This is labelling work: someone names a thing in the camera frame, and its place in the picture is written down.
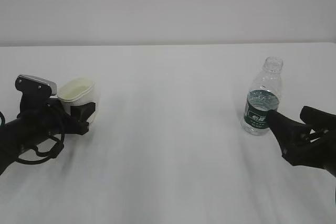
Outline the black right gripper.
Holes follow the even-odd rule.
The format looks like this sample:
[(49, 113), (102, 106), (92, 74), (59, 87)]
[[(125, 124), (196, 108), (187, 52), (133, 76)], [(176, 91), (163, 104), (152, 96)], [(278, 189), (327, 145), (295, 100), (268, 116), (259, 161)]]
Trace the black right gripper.
[(304, 106), (300, 119), (304, 124), (275, 110), (267, 112), (266, 122), (282, 157), (292, 166), (323, 169), (335, 176), (335, 114)]

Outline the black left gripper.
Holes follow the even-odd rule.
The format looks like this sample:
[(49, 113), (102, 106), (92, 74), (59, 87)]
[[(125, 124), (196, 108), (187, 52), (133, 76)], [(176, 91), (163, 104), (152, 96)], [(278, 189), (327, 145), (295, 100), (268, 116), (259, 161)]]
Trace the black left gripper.
[(84, 135), (94, 121), (95, 102), (73, 105), (68, 114), (57, 95), (20, 93), (19, 114), (14, 120), (15, 141), (20, 145), (36, 145), (57, 134)]

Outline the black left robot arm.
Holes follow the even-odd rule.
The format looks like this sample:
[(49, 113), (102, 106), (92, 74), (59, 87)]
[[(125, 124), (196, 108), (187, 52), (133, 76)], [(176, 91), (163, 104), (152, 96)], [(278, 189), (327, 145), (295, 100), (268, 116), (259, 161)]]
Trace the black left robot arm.
[(85, 135), (95, 119), (98, 100), (95, 82), (87, 78), (56, 83), (20, 74), (17, 118), (1, 116), (1, 172), (12, 163), (38, 165), (55, 159), (64, 149), (66, 135)]

